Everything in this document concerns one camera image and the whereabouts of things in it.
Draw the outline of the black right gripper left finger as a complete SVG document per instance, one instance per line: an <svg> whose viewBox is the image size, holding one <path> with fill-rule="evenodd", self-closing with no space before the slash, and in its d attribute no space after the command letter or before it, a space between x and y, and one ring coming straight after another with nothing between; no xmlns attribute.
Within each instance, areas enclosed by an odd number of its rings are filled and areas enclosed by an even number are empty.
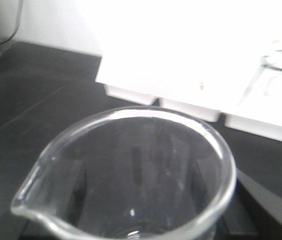
<svg viewBox="0 0 282 240"><path fill-rule="evenodd" d="M84 240L77 223L85 195L82 161L38 161L18 190L18 215L38 222L58 239Z"/></svg>

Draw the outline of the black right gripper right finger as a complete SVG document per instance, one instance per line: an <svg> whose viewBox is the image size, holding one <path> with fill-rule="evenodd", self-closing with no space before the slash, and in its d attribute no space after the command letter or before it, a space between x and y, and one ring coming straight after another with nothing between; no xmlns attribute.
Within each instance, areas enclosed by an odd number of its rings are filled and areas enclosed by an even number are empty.
<svg viewBox="0 0 282 240"><path fill-rule="evenodd" d="M220 167L213 161L193 163L193 205L200 216L219 185ZM212 220L200 240L282 240L282 197L237 170L236 187L222 215Z"/></svg>

